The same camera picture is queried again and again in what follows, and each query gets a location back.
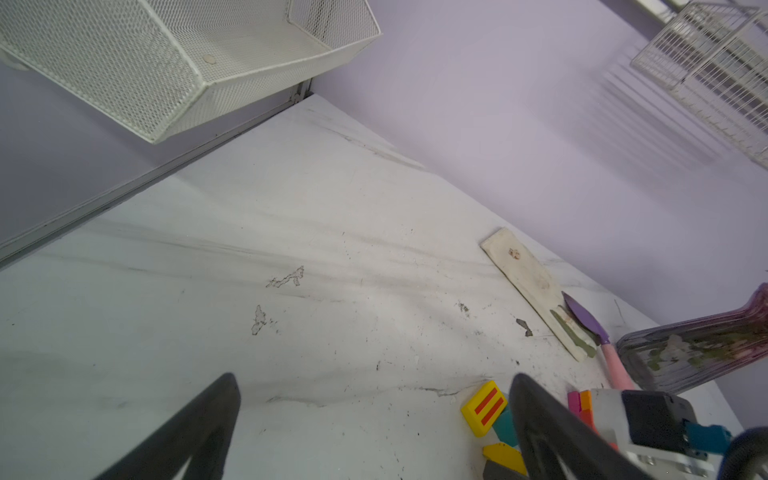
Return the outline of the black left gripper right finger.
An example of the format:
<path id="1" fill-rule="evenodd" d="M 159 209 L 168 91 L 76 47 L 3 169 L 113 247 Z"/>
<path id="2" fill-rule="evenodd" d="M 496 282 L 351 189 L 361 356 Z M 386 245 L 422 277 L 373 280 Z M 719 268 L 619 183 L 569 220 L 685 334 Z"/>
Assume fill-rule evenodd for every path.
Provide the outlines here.
<path id="1" fill-rule="evenodd" d="M 567 467 L 577 479 L 647 479 L 649 475 L 630 462 L 601 430 L 614 430 L 619 444 L 631 437 L 627 412 L 639 413 L 649 428 L 657 403 L 655 392 L 595 389 L 591 392 L 593 428 L 562 405 L 532 377 L 516 375 L 509 399 L 528 476 L 531 479 L 564 479 Z"/>

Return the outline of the yellow red striped block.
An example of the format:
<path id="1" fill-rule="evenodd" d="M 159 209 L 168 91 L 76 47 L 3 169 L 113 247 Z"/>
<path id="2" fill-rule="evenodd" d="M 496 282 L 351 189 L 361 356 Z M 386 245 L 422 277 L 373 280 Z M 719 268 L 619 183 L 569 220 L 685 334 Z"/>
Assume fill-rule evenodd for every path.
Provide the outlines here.
<path id="1" fill-rule="evenodd" d="M 483 384 L 460 409 L 472 434 L 485 436 L 508 405 L 506 396 L 498 384 L 491 380 Z"/>

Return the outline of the magenta wood block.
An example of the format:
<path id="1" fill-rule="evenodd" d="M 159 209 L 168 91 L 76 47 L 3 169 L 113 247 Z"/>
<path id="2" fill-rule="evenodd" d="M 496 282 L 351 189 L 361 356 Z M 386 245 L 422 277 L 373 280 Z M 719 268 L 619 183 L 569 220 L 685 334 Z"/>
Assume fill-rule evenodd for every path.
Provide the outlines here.
<path id="1" fill-rule="evenodd" d="M 567 394 L 567 402 L 569 410 L 578 415 L 581 410 L 581 393 L 579 391 L 571 391 Z"/>

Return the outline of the orange wood block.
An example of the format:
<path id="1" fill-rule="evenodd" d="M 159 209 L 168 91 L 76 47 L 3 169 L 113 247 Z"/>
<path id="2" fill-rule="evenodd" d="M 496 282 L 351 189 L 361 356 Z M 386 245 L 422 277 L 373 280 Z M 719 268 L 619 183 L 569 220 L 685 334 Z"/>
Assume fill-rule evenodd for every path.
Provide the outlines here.
<path id="1" fill-rule="evenodd" d="M 585 390 L 580 392 L 580 409 L 582 411 L 593 410 L 592 393 L 590 390 Z"/>

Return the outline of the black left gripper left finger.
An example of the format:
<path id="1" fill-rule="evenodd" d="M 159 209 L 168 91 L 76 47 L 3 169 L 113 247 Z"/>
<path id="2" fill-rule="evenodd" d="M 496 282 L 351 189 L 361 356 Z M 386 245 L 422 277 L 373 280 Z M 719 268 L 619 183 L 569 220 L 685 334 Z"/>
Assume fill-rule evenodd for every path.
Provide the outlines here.
<path id="1" fill-rule="evenodd" d="M 225 373 L 98 477 L 220 479 L 240 406 L 236 377 Z"/>

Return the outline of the red wood block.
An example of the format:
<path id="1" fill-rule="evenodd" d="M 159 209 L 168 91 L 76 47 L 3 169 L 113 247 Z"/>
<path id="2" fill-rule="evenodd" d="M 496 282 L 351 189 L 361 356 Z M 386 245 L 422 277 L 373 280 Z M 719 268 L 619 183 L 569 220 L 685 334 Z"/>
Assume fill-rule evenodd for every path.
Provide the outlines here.
<path id="1" fill-rule="evenodd" d="M 594 413 L 592 410 L 581 410 L 578 416 L 583 423 L 590 427 L 600 438 L 604 439 L 600 431 L 596 428 Z"/>

